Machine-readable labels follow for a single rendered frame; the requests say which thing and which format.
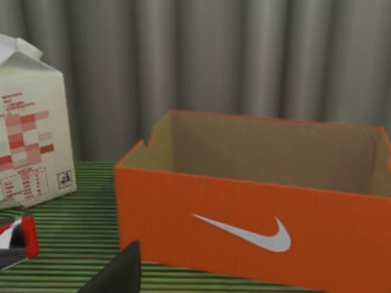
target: carton top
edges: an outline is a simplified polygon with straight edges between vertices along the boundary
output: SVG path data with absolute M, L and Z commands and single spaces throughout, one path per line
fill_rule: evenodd
M 172 111 L 122 167 L 391 197 L 380 127 Z
M 18 77 L 36 71 L 56 71 L 40 61 L 43 53 L 21 38 L 12 38 L 0 34 L 0 78 Z

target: nutrition facts table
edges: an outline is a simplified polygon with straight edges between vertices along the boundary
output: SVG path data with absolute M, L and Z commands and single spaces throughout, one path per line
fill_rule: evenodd
M 30 200 L 48 193 L 46 168 L 25 168 L 1 180 L 4 199 Z

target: black pointed object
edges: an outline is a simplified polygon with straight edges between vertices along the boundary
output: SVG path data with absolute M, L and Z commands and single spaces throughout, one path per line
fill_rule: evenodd
M 91 278 L 78 293 L 139 293 L 140 244 L 134 241 Z

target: green striped tablecloth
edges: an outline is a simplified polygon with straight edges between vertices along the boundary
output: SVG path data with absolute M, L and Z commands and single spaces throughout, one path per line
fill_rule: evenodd
M 113 164 L 76 163 L 78 191 L 31 209 L 40 254 L 0 273 L 1 293 L 75 293 L 119 252 Z M 20 215 L 20 209 L 0 216 Z M 143 292 L 309 292 L 144 263 Z

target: orange box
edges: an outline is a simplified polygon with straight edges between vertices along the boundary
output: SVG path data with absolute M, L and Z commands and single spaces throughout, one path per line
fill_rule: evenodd
M 391 292 L 383 128 L 171 111 L 115 166 L 120 245 L 172 266 Z

